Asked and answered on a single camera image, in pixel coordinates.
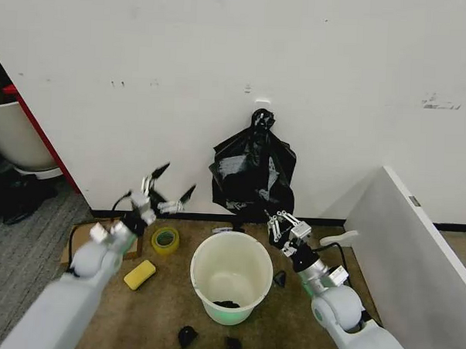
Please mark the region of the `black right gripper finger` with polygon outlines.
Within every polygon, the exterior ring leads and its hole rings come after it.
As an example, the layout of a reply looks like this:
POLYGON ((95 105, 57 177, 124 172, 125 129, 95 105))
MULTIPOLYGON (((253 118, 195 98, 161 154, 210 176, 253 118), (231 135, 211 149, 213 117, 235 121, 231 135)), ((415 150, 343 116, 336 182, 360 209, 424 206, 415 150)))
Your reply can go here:
POLYGON ((268 231, 271 232, 271 236, 276 239, 281 239, 288 229, 300 225, 300 221, 285 210, 277 211, 274 215, 265 210, 264 214, 267 217, 268 231))
POLYGON ((278 235, 273 229, 268 229, 268 239, 270 245, 279 249, 286 257, 291 257, 296 253, 294 241, 290 238, 290 232, 285 231, 278 235))

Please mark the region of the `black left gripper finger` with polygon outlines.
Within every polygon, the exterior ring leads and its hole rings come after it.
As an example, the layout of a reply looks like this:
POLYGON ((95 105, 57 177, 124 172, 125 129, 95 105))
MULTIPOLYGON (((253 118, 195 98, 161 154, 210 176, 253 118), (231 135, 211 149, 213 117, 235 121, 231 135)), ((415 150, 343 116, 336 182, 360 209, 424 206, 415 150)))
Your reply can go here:
POLYGON ((184 205, 190 200, 192 193, 195 191, 196 185, 190 187, 179 200, 177 201, 166 201, 158 203, 158 211, 162 214, 176 214, 184 209, 184 205))
POLYGON ((165 173, 170 163, 167 162, 161 167, 156 168, 151 174, 147 174, 142 178, 141 190, 142 192, 150 192, 153 189, 155 182, 160 178, 162 174, 165 173))

